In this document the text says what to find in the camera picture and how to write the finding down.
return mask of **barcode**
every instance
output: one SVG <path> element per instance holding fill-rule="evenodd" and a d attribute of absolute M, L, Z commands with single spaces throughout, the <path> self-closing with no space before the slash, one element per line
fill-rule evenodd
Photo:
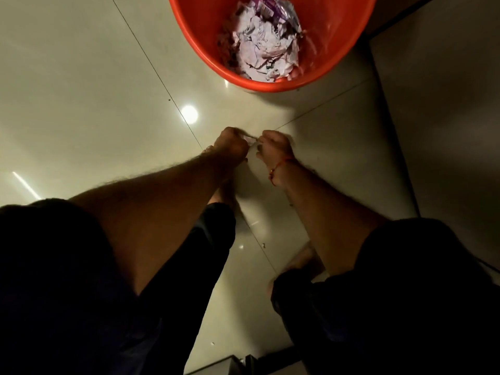
<path fill-rule="evenodd" d="M 269 8 L 262 1 L 259 1 L 259 9 L 260 9 L 260 15 L 264 18 L 270 19 L 270 18 L 272 18 L 272 16 L 274 16 L 274 12 L 272 11 L 272 9 Z"/>

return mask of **red thread bracelet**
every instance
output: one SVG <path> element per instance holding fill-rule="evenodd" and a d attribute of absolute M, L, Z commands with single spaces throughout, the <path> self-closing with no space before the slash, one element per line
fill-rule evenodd
<path fill-rule="evenodd" d="M 271 171 L 269 171 L 269 180 L 271 181 L 271 184 L 274 185 L 275 187 L 276 187 L 276 184 L 272 181 L 272 179 L 274 178 L 274 171 L 276 171 L 276 169 L 279 166 L 281 166 L 283 163 L 288 162 L 290 160 L 295 160 L 295 158 L 293 158 L 293 157 L 285 157 L 282 160 L 280 160 L 278 162 L 278 164 L 276 166 L 274 166 L 274 168 Z"/>

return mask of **hairy arm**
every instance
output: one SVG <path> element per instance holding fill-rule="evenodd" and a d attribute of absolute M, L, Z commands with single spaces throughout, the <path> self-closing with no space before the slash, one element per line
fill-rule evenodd
<path fill-rule="evenodd" d="M 289 140 L 279 132 L 265 130 L 259 141 L 258 157 L 269 170 L 283 158 L 293 157 Z M 353 269 L 365 239 L 387 221 L 295 160 L 279 165 L 273 182 L 291 200 L 330 275 Z"/>
<path fill-rule="evenodd" d="M 248 151 L 234 128 L 226 128 L 214 147 L 167 170 L 70 199 L 97 218 L 137 294 L 182 244 L 210 197 Z"/>

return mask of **purple wrapper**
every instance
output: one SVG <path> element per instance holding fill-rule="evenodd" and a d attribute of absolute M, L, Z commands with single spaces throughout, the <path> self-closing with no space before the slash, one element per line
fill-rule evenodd
<path fill-rule="evenodd" d="M 252 0 L 256 12 L 274 24 L 288 22 L 297 33 L 302 33 L 301 24 L 293 4 L 288 0 Z"/>

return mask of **white tile floor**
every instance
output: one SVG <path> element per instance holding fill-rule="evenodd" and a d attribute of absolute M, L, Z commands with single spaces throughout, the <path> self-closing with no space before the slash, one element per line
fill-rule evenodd
<path fill-rule="evenodd" d="M 0 31 L 0 205 L 34 201 L 13 171 L 41 197 L 69 197 L 184 161 L 237 126 L 279 128 L 342 191 L 391 218 L 415 215 L 357 48 L 313 84 L 261 95 L 226 86 L 203 64 L 168 0 L 0 0 Z M 190 125 L 186 105 L 198 112 Z M 253 151 L 237 172 L 246 221 L 187 372 L 290 345 L 266 284 L 307 236 Z"/>

